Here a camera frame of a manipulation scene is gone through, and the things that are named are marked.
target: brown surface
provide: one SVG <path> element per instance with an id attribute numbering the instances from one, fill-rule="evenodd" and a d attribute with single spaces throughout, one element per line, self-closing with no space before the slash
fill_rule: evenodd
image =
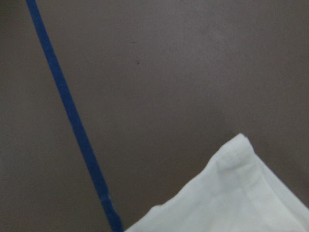
<path id="1" fill-rule="evenodd" d="M 307 1 L 38 5 L 126 228 L 239 132 L 309 206 Z M 109 231 L 26 4 L 0 7 L 0 230 Z"/>

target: white fabric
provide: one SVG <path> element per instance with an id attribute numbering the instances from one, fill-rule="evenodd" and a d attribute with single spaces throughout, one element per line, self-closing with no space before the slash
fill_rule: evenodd
<path id="1" fill-rule="evenodd" d="M 126 232 L 309 232 L 309 210 L 239 134 Z"/>

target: white cloth corner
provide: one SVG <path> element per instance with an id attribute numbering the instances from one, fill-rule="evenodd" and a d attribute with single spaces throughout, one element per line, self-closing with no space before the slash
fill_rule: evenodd
<path id="1" fill-rule="evenodd" d="M 309 232 L 309 210 L 239 134 L 126 232 Z"/>

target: blue line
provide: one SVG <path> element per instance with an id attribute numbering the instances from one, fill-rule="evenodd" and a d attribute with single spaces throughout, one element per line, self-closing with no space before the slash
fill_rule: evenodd
<path id="1" fill-rule="evenodd" d="M 109 190 L 96 160 L 95 154 L 91 148 L 90 142 L 84 130 L 82 121 L 76 110 L 73 98 L 70 94 L 67 82 L 62 73 L 61 67 L 54 53 L 52 44 L 48 38 L 44 23 L 42 21 L 38 6 L 35 0 L 26 0 L 33 24 L 40 39 L 43 51 L 45 53 L 49 68 L 53 74 L 61 100 L 67 112 L 71 126 L 73 128 L 79 148 L 83 154 L 88 171 L 91 175 L 93 184 L 96 188 L 98 197 L 105 211 L 108 222 L 113 232 L 123 232 L 120 217 L 116 213 L 110 199 Z"/>

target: white cloth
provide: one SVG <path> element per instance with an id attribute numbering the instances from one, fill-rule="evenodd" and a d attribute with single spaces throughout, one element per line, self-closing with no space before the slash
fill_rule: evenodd
<path id="1" fill-rule="evenodd" d="M 126 232 L 309 232 L 309 210 L 239 134 Z"/>

